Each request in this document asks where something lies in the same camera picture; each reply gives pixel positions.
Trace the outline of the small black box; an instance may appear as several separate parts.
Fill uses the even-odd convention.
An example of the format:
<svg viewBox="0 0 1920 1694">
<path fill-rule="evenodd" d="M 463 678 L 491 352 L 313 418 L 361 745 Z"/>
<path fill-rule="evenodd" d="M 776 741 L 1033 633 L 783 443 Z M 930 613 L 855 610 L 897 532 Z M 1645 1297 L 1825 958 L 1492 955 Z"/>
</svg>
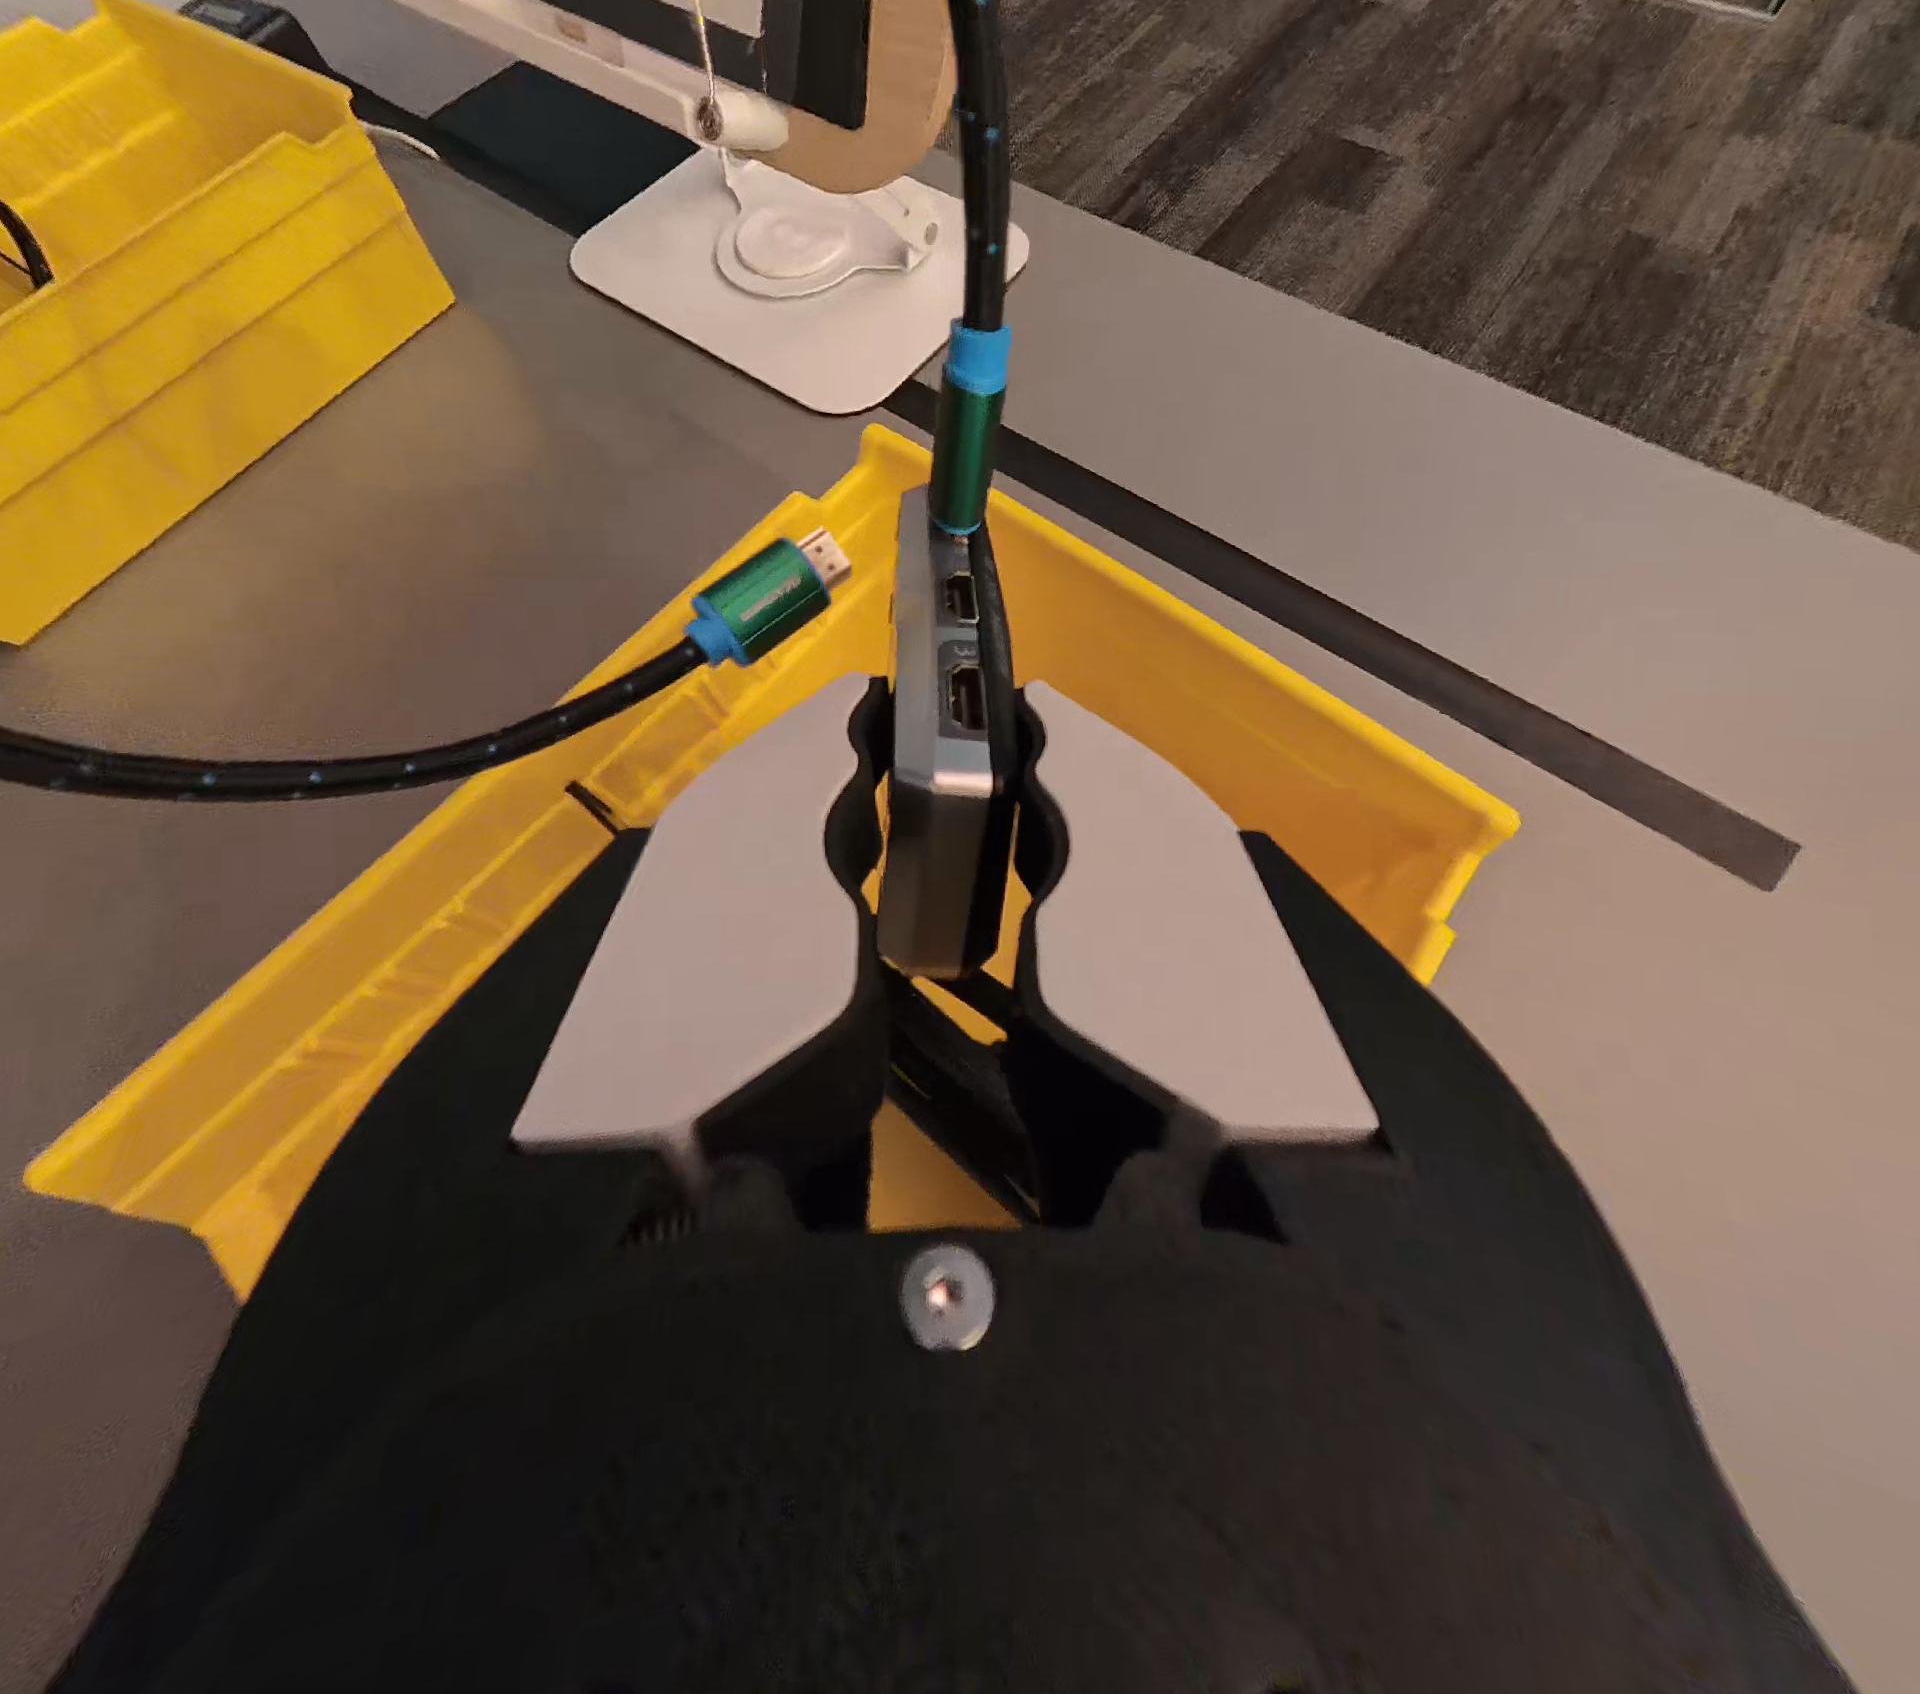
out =
<svg viewBox="0 0 1920 1694">
<path fill-rule="evenodd" d="M 239 44 L 293 63 L 311 75 L 339 80 L 304 24 L 264 0 L 186 0 L 178 13 Z"/>
</svg>

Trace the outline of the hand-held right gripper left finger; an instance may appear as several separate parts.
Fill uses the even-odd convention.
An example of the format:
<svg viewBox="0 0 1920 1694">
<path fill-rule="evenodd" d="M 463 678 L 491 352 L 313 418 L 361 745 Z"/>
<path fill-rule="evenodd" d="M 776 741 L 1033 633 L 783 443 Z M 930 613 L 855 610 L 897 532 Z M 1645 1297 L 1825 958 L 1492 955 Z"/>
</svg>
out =
<svg viewBox="0 0 1920 1694">
<path fill-rule="evenodd" d="M 889 1071 L 867 886 L 884 681 L 847 674 L 722 753 L 650 829 L 513 1125 L 530 1154 L 836 1162 Z"/>
</svg>

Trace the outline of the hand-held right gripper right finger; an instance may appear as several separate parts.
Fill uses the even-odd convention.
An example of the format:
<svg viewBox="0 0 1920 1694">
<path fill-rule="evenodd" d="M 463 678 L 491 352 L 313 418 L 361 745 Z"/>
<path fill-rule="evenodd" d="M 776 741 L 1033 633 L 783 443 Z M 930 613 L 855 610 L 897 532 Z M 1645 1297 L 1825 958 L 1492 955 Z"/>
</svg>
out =
<svg viewBox="0 0 1920 1694">
<path fill-rule="evenodd" d="M 1044 1018 L 1237 1143 L 1380 1130 L 1230 818 L 1184 770 L 1046 682 L 1033 783 L 1065 862 L 1026 908 Z"/>
</svg>

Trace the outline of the yellow plastic storage bin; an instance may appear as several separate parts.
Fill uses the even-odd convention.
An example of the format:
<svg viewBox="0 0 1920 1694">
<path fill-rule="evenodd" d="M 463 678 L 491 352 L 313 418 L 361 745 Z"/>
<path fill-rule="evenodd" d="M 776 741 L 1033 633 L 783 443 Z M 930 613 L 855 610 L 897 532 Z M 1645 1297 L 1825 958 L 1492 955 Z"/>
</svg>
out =
<svg viewBox="0 0 1920 1694">
<path fill-rule="evenodd" d="M 732 549 L 825 528 L 852 578 L 752 669 L 719 669 L 559 756 L 456 791 L 63 1130 L 42 1198 L 181 1226 L 248 1298 L 299 1202 L 388 1074 L 627 831 L 780 713 L 892 651 L 901 494 L 930 450 L 872 424 L 852 469 Z M 1308 871 L 1428 984 L 1476 871 L 1522 817 L 1196 606 L 994 494 L 1016 674 L 1078 702 Z"/>
<path fill-rule="evenodd" d="M 7 29 L 2 198 L 9 649 L 456 302 L 343 82 L 143 0 Z"/>
</svg>

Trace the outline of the grey multiport adapter hub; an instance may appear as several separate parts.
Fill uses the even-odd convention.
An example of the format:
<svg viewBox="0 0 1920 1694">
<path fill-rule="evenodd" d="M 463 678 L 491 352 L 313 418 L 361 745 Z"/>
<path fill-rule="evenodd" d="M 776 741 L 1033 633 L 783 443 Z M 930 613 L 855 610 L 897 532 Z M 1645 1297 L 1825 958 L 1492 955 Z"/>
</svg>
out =
<svg viewBox="0 0 1920 1694">
<path fill-rule="evenodd" d="M 881 957 L 952 984 L 994 957 L 1022 786 L 1020 696 L 987 527 L 943 530 L 933 491 L 898 506 Z"/>
</svg>

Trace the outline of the white tablet stand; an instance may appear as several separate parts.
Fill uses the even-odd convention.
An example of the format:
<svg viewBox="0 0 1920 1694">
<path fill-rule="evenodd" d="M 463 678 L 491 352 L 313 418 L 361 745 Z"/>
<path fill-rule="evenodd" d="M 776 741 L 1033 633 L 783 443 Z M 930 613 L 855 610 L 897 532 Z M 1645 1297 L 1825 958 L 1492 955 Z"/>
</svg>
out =
<svg viewBox="0 0 1920 1694">
<path fill-rule="evenodd" d="M 948 344 L 965 205 L 914 177 L 814 189 L 703 150 L 587 231 L 576 282 L 818 416 L 881 406 Z"/>
</svg>

